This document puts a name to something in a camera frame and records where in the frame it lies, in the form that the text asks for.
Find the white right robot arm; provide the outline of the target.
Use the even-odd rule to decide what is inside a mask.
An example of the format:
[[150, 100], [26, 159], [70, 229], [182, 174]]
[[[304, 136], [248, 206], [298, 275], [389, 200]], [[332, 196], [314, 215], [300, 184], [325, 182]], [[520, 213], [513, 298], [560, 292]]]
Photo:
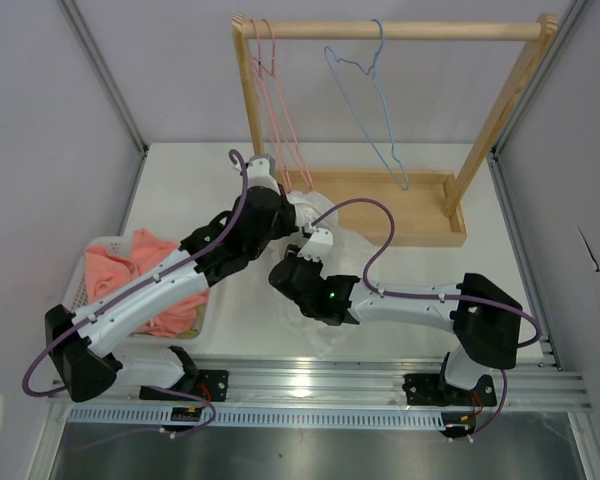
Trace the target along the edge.
[[412, 373], [402, 389], [410, 406], [496, 405], [493, 371], [512, 370], [520, 340], [520, 304], [485, 276], [467, 273], [457, 284], [409, 292], [365, 276], [321, 274], [318, 260], [288, 248], [269, 274], [270, 285], [307, 318], [336, 327], [371, 322], [419, 325], [453, 334], [457, 348], [436, 374]]

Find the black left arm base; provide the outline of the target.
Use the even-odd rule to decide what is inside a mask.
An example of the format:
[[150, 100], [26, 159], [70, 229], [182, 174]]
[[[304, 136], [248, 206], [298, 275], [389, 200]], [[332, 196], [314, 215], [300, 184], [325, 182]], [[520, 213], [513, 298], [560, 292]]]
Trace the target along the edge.
[[176, 358], [176, 365], [183, 373], [177, 381], [167, 387], [169, 393], [153, 387], [142, 386], [139, 392], [141, 400], [177, 401], [185, 400], [183, 394], [203, 398], [209, 402], [224, 402], [227, 397], [229, 372], [227, 370], [200, 369], [191, 356], [180, 346], [170, 346], [169, 350]]

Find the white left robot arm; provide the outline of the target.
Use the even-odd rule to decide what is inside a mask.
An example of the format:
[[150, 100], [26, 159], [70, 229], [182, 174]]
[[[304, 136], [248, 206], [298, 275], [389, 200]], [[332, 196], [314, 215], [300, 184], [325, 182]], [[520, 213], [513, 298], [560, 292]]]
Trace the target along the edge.
[[113, 351], [138, 327], [244, 270], [271, 241], [296, 230], [296, 213], [281, 185], [250, 186], [232, 210], [195, 230], [149, 272], [80, 310], [48, 310], [48, 355], [70, 398], [91, 400], [114, 384], [123, 365]]

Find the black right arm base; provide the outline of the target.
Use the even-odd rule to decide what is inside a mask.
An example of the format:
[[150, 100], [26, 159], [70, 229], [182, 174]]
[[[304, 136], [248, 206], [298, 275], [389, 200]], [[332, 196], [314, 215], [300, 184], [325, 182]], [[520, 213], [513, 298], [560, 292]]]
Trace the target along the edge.
[[444, 377], [449, 363], [447, 353], [439, 373], [410, 373], [403, 376], [402, 390], [410, 406], [495, 407], [497, 397], [493, 379], [484, 373], [472, 389], [449, 384]]

